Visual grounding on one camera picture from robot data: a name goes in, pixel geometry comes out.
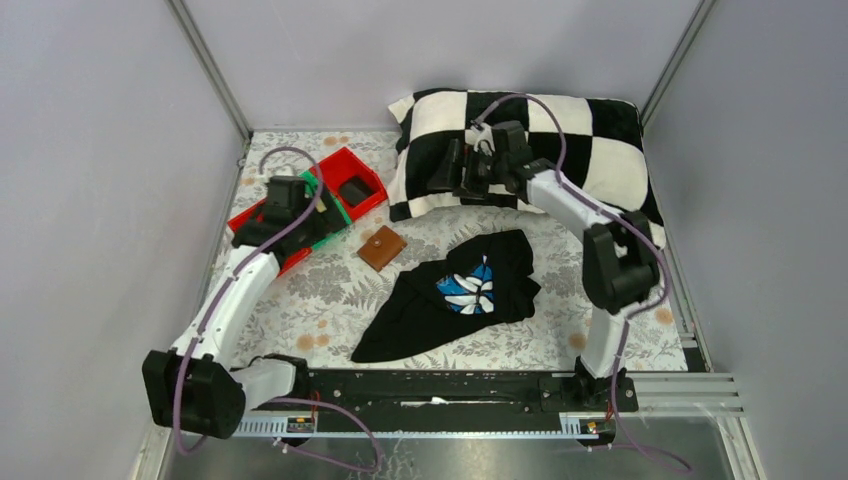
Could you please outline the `black shirt blue white print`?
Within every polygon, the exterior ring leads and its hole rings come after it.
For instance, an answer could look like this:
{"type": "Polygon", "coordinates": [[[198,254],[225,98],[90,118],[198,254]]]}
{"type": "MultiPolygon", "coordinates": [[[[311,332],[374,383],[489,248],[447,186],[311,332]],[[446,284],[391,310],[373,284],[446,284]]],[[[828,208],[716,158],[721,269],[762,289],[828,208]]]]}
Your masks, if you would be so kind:
{"type": "Polygon", "coordinates": [[[403,271],[351,354],[358,364],[403,360],[490,326],[535,315],[541,286],[521,230],[477,235],[442,260],[403,271]]]}

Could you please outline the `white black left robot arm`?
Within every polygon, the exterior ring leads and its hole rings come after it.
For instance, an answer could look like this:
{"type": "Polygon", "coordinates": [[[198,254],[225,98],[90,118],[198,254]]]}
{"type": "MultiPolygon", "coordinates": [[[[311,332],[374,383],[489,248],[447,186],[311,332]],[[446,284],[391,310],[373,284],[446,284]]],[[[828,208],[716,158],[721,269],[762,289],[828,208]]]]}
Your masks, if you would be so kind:
{"type": "Polygon", "coordinates": [[[304,173],[271,177],[265,199],[235,220],[214,293],[168,350],[152,350],[143,361],[152,419],[161,427],[227,439],[248,411],[272,400],[296,411],[312,396],[302,358],[267,354],[244,367],[233,358],[242,329],[286,262],[345,228],[345,214],[304,173]]]}

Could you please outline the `red bin with cards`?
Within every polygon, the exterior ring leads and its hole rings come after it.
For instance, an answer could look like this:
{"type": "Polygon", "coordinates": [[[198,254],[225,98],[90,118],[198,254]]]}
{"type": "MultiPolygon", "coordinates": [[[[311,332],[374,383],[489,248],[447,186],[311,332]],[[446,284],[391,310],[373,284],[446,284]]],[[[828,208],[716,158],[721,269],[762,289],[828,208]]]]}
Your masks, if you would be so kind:
{"type": "MultiPolygon", "coordinates": [[[[266,199],[259,200],[228,221],[227,226],[231,233],[229,245],[233,249],[243,246],[258,248],[275,235],[271,232],[271,225],[264,221],[265,202],[266,199]]],[[[277,277],[284,275],[313,252],[313,248],[309,247],[297,252],[273,252],[270,247],[264,250],[264,253],[273,255],[277,260],[279,264],[277,277]]]]}

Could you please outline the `green plastic bin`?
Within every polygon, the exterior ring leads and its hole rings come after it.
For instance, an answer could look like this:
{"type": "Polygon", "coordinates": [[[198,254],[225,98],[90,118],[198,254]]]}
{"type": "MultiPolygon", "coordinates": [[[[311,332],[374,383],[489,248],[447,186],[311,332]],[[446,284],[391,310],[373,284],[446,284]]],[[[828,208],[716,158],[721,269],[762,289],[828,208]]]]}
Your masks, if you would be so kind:
{"type": "Polygon", "coordinates": [[[302,248],[320,248],[349,225],[344,208],[324,185],[320,201],[309,216],[293,231],[297,245],[302,248]]]}

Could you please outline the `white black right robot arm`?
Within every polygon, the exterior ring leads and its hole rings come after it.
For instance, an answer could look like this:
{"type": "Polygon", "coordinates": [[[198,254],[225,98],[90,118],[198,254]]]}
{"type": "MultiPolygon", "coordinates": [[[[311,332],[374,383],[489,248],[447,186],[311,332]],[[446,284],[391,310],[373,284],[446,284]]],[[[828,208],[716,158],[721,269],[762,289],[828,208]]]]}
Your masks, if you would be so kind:
{"type": "Polygon", "coordinates": [[[565,398],[597,412],[624,385],[629,321],[661,280],[648,219],[637,211],[618,213],[590,198],[533,152],[517,121],[483,125],[470,146],[452,141],[427,179],[428,189],[464,200],[484,199],[492,185],[504,186],[582,237],[582,285],[593,320],[573,375],[560,384],[565,398]]]}

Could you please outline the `brown leather card holder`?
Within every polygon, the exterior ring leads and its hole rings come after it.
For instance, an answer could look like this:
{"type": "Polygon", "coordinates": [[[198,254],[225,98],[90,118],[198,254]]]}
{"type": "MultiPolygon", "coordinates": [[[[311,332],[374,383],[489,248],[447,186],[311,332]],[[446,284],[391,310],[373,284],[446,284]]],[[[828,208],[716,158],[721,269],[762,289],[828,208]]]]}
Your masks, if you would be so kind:
{"type": "Polygon", "coordinates": [[[380,227],[357,251],[358,257],[376,272],[381,272],[407,246],[407,242],[388,226],[380,227]]]}

